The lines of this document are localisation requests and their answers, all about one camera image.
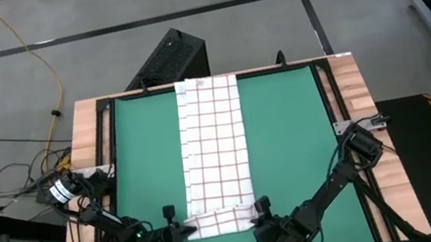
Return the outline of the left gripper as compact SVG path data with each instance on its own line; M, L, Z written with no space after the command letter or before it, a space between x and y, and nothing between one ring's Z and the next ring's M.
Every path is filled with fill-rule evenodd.
M175 208L172 204L163 208L163 218L166 220L166 227L157 230L158 242L182 242L188 240L190 236L197 232L195 226L181 225L175 221Z

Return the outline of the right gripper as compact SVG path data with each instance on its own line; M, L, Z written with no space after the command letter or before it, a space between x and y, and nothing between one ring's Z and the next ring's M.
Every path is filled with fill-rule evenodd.
M309 242L307 231L296 219L299 208L289 216L273 215L268 196L261 196L254 206L258 217L250 222L255 226L253 235L257 242Z

